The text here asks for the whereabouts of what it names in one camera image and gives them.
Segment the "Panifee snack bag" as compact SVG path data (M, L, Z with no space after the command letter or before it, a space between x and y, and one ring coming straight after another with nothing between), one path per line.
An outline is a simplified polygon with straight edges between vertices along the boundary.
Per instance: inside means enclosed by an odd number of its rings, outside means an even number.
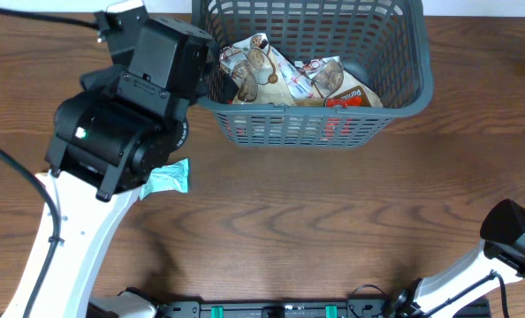
M346 70L340 57L295 61L294 66L311 80L313 99L325 107L384 107L374 91Z
M231 104L294 105L276 54L271 50L265 33L222 49L220 68L238 88Z

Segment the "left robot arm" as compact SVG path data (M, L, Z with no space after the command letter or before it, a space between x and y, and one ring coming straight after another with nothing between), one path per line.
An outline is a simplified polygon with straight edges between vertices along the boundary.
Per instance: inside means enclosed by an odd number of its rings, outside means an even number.
M45 207L7 317L83 317L113 235L151 172L185 141L210 34L145 12L95 16L112 66L57 109L37 180Z

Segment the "teal snack packet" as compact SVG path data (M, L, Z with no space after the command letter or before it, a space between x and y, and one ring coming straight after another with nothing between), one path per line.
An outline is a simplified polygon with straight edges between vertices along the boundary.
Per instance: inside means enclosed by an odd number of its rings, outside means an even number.
M176 191L188 193L189 161L187 158L176 163L155 168L147 182L141 188L140 199L143 201L152 193Z

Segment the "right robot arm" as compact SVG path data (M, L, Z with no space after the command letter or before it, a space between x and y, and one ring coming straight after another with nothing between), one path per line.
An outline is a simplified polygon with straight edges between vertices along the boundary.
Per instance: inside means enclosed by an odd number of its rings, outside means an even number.
M420 278L387 308L386 317L449 318L497 288L525 279L525 208L505 199L483 221L480 241L448 269Z

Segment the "grey plastic basket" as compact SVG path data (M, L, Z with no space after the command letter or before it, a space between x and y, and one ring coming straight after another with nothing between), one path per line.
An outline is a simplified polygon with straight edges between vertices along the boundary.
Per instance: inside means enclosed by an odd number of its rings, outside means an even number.
M195 0L219 46L209 92L241 146L357 148L433 96L419 0Z

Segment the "Kleenex tissue multipack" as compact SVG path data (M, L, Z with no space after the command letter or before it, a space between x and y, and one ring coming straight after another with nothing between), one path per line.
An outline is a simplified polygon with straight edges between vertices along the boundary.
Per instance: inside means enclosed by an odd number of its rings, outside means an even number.
M311 85L311 80L274 47L271 47L270 51L274 54L278 62L284 81L293 99L316 98L316 92Z

